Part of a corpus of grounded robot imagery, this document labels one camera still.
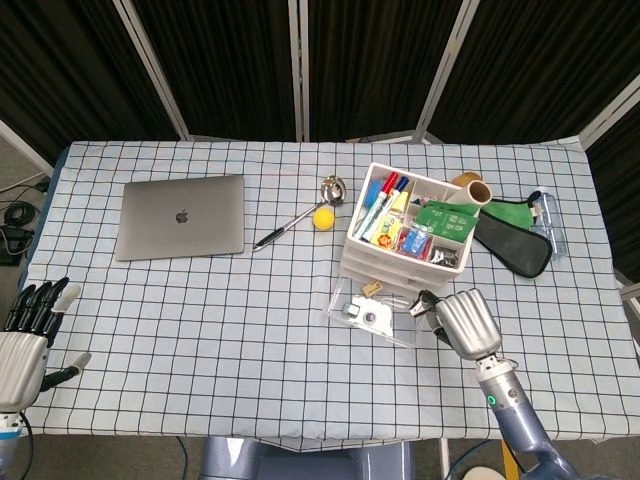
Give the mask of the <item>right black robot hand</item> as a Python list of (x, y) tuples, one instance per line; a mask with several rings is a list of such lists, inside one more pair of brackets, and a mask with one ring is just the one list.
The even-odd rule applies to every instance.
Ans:
[(478, 289), (442, 298), (423, 290), (418, 304), (424, 308), (431, 331), (462, 359), (478, 361), (501, 347), (501, 333)]

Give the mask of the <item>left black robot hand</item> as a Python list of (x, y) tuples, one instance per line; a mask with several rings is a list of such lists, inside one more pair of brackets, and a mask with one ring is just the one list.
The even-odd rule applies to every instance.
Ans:
[(81, 293), (67, 277), (23, 289), (1, 328), (1, 413), (17, 414), (40, 393), (81, 374), (91, 360), (84, 352), (69, 366), (47, 373), (49, 353), (64, 316)]

